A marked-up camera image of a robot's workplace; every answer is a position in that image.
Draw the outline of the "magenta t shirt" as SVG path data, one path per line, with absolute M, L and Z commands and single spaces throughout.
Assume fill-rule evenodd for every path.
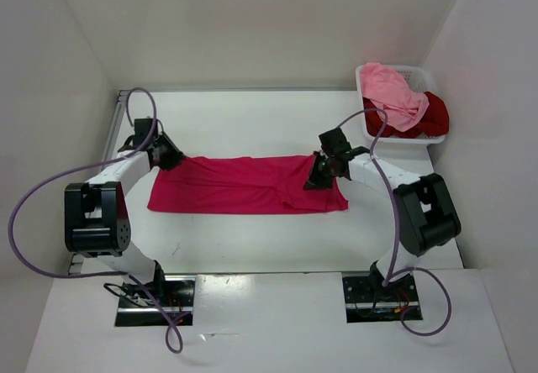
M 211 159 L 188 157 L 159 171 L 147 208 L 157 213 L 284 215 L 343 212 L 348 201 L 337 185 L 303 188 L 312 155 Z

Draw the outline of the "light pink t shirt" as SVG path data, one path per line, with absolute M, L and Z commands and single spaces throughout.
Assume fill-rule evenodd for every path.
M 424 93 L 414 92 L 401 74 L 380 63 L 366 63 L 359 71 L 359 80 L 362 96 L 383 110 L 388 125 L 398 132 L 415 127 L 430 105 Z

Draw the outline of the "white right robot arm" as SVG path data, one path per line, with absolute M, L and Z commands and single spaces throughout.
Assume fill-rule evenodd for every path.
M 369 291 L 378 300 L 387 300 L 398 290 L 398 283 L 417 268 L 421 256 L 462 231 L 445 180 L 436 173 L 406 171 L 366 151 L 342 155 L 316 151 L 303 188 L 327 189 L 338 178 L 387 195 L 392 206 L 392 248 L 370 268 Z

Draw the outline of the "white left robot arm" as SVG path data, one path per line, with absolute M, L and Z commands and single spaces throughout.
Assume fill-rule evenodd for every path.
M 125 196 L 152 169 L 170 171 L 185 158 L 161 132 L 142 151 L 122 147 L 115 163 L 83 183 L 68 185 L 64 191 L 66 248 L 99 260 L 121 274 L 127 286 L 140 282 L 138 295 L 151 306 L 166 300 L 168 285 L 159 262 L 131 242 Z

